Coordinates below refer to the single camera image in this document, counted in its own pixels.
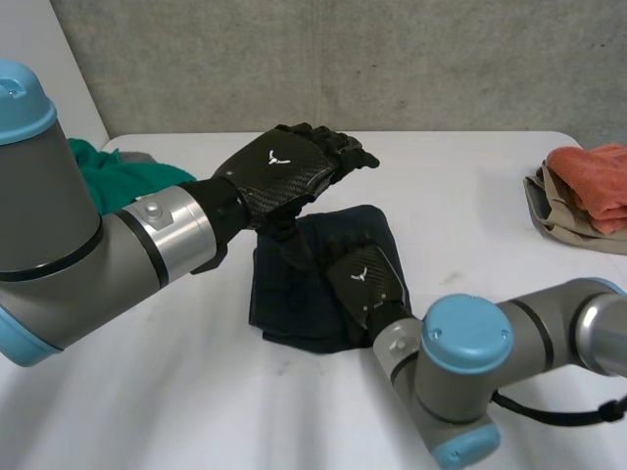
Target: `folded towel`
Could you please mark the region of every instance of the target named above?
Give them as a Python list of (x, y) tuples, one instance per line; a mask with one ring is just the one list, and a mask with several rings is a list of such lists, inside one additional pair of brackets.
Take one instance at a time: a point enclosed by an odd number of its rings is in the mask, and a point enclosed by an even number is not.
[(627, 229), (603, 235), (580, 210), (574, 193), (546, 164), (524, 180), (525, 194), (537, 228), (576, 247), (604, 253), (627, 255)]
[(575, 192), (575, 204), (601, 233), (627, 227), (627, 147), (561, 147), (549, 154), (547, 164)]
[(124, 152), (98, 152), (84, 140), (68, 139), (68, 142), (89, 194), (102, 215), (120, 210), (139, 196), (195, 180), (186, 171), (155, 163), (146, 154), (132, 153), (126, 159)]

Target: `folded cloth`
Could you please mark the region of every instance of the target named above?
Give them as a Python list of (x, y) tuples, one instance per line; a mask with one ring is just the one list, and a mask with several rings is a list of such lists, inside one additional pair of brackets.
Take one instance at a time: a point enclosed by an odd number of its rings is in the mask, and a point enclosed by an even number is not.
[(156, 163), (147, 154), (98, 152), (84, 140), (68, 139), (68, 142), (89, 194), (102, 215), (120, 210), (139, 196), (195, 179), (175, 166)]
[[(373, 206), (317, 213), (297, 220), (315, 257), (332, 238), (367, 235), (381, 248), (401, 277), (401, 262), (383, 212)], [(313, 353), (337, 353), (368, 348), (367, 332), (349, 317), (318, 270), (299, 270), (283, 256), (277, 242), (259, 236), (249, 323), (264, 331), (264, 339)], [(411, 312), (410, 296), (406, 308)]]
[(627, 230), (603, 235), (590, 224), (590, 216), (577, 208), (574, 194), (543, 164), (536, 175), (524, 180), (532, 218), (545, 233), (588, 250), (627, 255)]
[[(627, 147), (609, 144), (590, 151), (561, 147), (549, 154), (547, 163), (575, 192), (577, 207), (591, 215), (601, 233), (627, 227)], [(610, 219), (611, 223), (597, 223)]]

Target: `screw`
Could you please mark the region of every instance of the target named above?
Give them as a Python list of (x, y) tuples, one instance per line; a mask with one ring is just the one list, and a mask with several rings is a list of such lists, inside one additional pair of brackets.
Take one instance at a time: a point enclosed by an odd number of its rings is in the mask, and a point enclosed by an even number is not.
[(151, 201), (144, 206), (144, 211), (150, 220), (156, 220), (162, 215), (162, 210), (157, 203)]
[(442, 330), (440, 328), (434, 328), (433, 330), (431, 330), (431, 333), (429, 333), (429, 338), (431, 338), (432, 340), (437, 340), (441, 336)]

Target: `orange towel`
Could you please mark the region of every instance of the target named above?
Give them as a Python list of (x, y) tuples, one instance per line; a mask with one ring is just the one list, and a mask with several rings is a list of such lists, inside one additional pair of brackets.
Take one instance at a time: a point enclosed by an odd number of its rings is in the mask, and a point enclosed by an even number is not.
[(547, 164), (574, 191), (577, 207), (590, 214), (601, 233), (627, 227), (627, 147), (561, 147), (549, 154)]

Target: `beige cloth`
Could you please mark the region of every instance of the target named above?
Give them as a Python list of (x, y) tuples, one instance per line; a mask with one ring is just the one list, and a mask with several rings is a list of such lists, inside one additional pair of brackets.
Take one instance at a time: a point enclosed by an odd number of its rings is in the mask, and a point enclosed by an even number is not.
[(542, 179), (528, 176), (524, 186), (531, 214), (546, 233), (576, 247), (627, 255), (627, 229), (603, 235), (590, 224), (588, 214), (577, 208), (566, 183), (546, 164), (539, 171)]

